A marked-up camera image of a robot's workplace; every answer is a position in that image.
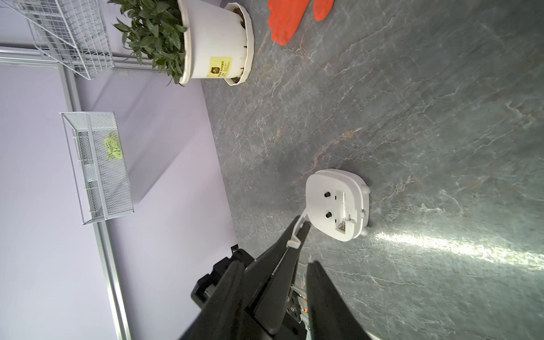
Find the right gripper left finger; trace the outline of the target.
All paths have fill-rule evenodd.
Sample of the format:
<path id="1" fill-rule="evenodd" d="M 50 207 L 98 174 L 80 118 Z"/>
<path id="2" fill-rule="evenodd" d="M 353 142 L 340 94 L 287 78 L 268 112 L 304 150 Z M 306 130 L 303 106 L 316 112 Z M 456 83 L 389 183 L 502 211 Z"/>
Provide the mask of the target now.
<path id="1" fill-rule="evenodd" d="M 182 339 L 306 339 L 293 283 L 310 224 L 300 215 L 247 268 L 232 262 Z"/>

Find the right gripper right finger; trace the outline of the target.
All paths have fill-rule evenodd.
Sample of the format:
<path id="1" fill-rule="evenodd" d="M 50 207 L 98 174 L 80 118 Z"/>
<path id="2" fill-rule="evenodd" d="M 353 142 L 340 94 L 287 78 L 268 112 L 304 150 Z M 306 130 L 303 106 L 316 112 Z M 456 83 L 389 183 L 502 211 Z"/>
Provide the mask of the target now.
<path id="1" fill-rule="evenodd" d="M 307 303 L 313 339 L 371 337 L 353 316 L 320 262 L 307 266 Z"/>

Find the white alarm device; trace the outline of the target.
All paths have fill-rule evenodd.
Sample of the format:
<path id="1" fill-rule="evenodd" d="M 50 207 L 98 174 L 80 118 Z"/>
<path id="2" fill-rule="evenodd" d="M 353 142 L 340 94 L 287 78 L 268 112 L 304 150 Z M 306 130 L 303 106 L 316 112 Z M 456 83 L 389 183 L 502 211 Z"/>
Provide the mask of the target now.
<path id="1" fill-rule="evenodd" d="M 342 242 L 368 234 L 371 189 L 357 174 L 324 169 L 308 177 L 305 215 L 320 232 Z"/>

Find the green leaf toy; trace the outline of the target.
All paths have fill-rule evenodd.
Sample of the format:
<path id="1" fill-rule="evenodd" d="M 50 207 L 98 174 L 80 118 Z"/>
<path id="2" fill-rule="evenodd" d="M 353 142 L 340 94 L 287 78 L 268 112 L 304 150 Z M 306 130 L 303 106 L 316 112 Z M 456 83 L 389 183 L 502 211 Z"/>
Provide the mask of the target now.
<path id="1" fill-rule="evenodd" d="M 115 131 L 111 131 L 109 136 L 104 140 L 105 148 L 108 153 L 107 160 L 123 159 L 123 151 L 120 144 L 120 139 Z"/>

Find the potted green plant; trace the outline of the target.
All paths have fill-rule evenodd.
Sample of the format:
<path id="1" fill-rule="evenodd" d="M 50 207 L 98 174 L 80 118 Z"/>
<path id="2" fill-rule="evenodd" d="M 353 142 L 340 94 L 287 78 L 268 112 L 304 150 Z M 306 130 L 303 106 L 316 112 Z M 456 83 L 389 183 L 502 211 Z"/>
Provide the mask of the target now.
<path id="1" fill-rule="evenodd" d="M 254 30 L 238 3 L 221 8 L 204 1 L 117 1 L 128 22 L 114 27 L 139 64 L 164 72 L 175 84 L 224 79 L 230 86 L 249 77 Z"/>

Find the red orange work glove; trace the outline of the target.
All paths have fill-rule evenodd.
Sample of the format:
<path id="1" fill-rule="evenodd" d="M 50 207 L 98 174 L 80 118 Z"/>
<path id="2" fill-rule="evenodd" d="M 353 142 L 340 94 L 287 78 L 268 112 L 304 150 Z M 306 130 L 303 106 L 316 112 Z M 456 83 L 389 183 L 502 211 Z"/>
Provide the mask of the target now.
<path id="1" fill-rule="evenodd" d="M 310 0 L 270 0 L 268 19 L 271 39 L 281 46 L 287 45 L 295 35 L 302 21 Z M 315 0 L 313 17 L 316 21 L 324 21 L 334 6 L 334 0 Z"/>

